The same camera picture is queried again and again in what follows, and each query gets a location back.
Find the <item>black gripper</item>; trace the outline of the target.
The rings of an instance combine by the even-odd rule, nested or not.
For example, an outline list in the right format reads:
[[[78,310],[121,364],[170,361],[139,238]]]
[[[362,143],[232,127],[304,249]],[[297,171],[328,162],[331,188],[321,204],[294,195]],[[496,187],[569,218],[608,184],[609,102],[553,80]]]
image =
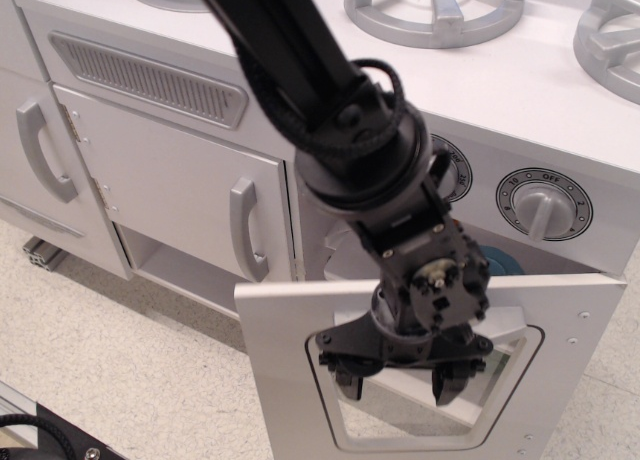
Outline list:
[[[446,406],[466,388],[470,378],[486,368],[485,357],[494,345],[468,324],[437,335],[426,331],[399,334],[384,324],[389,313],[378,286],[368,312],[315,337],[320,363],[333,371],[347,399],[360,401],[364,379],[385,368],[425,369],[432,371],[436,405]]]

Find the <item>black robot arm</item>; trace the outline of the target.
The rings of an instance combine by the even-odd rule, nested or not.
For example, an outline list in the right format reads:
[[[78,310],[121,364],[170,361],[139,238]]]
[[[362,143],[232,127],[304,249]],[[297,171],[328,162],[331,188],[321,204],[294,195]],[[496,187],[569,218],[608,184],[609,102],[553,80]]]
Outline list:
[[[229,34],[263,112],[296,150],[316,204],[344,220],[380,270],[368,313],[318,333],[343,393],[386,368],[425,369],[438,405],[485,367],[471,324],[489,306],[488,261],[450,215],[435,149],[398,74],[348,60],[312,0],[203,0]]]

